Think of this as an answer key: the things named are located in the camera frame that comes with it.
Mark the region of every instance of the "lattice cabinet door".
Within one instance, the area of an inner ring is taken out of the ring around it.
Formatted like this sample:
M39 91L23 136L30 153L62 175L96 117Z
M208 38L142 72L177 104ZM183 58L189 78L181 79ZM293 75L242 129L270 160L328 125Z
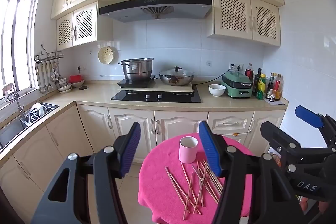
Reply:
M58 51L73 46L73 13L70 13L57 20L56 49Z
M73 12L73 45L97 40L97 2Z
M215 34L252 39L250 0L213 0Z
M279 8L261 0L251 0L253 40L280 47Z

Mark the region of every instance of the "range hood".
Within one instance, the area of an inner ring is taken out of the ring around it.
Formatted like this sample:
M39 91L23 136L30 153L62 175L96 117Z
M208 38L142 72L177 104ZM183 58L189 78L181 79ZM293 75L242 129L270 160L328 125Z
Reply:
M121 22L165 18L204 19L212 0L128 0L99 9L99 15Z

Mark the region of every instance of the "faucet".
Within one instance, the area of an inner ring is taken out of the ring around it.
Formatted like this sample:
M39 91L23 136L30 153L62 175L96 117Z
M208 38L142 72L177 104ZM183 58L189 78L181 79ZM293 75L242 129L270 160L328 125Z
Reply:
M16 92L13 83L9 83L7 85L4 85L4 87L2 88L2 93L3 93L4 96L6 96L6 98L8 100L10 100L9 96L8 96L8 91L11 91L12 88L13 88L13 91L14 91L14 98L15 98L15 101L17 103L17 108L19 110L20 116L21 116L21 118L24 118L25 115L23 114L23 108L24 108L25 105L20 106L20 103L19 103L19 94Z

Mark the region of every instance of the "window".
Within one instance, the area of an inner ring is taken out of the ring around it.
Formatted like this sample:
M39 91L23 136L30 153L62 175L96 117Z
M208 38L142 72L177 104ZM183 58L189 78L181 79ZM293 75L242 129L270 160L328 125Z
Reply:
M13 83L20 95L35 87L30 45L33 4L34 0L0 0L0 87Z

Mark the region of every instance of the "blue gripper pad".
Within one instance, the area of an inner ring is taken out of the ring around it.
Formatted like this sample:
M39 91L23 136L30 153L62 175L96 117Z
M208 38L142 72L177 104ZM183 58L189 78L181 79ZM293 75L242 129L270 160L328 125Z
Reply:
M222 173L221 155L225 153L224 149L227 147L226 141L222 136L213 134L206 121L202 121L199 124L199 137L210 169L216 176L220 177Z
M303 106L296 107L295 115L315 128L322 128L324 125L320 116Z
M135 122L127 134L120 150L120 173L124 177L130 170L141 135L140 125Z

